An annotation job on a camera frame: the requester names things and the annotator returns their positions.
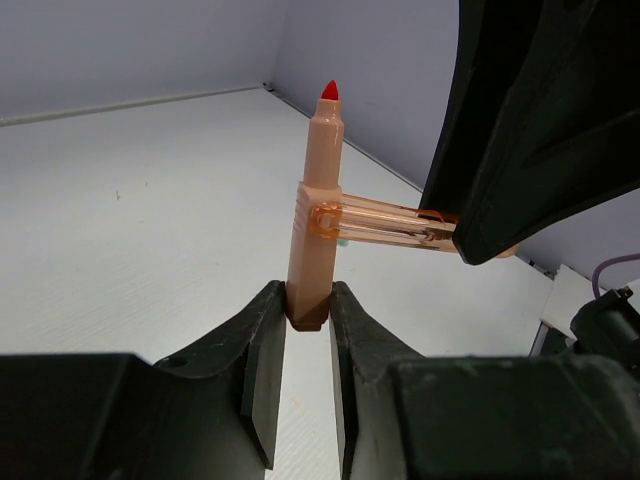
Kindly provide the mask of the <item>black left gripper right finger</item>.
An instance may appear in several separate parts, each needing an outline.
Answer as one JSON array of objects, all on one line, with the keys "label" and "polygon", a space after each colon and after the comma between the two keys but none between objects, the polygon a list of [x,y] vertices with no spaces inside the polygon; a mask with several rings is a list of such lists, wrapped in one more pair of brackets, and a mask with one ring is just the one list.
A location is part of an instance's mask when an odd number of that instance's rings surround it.
[{"label": "black left gripper right finger", "polygon": [[639,386],[602,356],[425,357],[330,297],[345,479],[635,479]]}]

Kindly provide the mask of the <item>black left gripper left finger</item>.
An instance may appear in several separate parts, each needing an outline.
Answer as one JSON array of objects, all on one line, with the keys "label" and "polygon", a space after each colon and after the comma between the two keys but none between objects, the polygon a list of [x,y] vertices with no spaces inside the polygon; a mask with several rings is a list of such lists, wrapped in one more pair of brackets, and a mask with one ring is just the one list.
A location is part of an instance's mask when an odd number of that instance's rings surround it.
[{"label": "black left gripper left finger", "polygon": [[5,355],[5,479],[261,479],[274,465],[284,285],[148,363],[130,353]]}]

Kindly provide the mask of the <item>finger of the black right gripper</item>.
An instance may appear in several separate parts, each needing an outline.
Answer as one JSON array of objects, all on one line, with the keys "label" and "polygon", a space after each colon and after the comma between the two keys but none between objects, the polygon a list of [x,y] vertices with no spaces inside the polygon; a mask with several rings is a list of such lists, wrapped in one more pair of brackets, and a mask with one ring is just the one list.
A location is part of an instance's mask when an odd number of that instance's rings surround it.
[{"label": "finger of the black right gripper", "polygon": [[639,186],[639,5],[463,1],[420,205],[480,265]]}]

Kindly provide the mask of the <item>orange highlighter pen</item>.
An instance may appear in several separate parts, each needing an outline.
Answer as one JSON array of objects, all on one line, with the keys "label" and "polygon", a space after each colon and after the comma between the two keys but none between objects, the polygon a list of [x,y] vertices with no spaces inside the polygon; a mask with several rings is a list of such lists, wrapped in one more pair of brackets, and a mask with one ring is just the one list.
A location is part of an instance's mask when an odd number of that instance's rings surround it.
[{"label": "orange highlighter pen", "polygon": [[315,332],[329,318],[340,240],[457,253],[457,220],[345,193],[339,185],[344,122],[337,83],[328,82],[309,121],[298,184],[286,280],[286,316],[297,331]]}]

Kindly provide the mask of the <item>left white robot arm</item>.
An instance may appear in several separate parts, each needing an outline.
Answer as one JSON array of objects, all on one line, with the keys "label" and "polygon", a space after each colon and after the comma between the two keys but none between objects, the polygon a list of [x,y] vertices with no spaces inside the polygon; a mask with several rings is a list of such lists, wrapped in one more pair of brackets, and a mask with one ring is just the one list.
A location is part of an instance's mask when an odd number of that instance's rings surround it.
[{"label": "left white robot arm", "polygon": [[[349,287],[330,297],[345,479],[635,479],[639,315],[628,289],[584,305],[537,357],[426,358]],[[274,464],[284,285],[148,364],[132,354],[1,360],[5,479],[261,479]]]}]

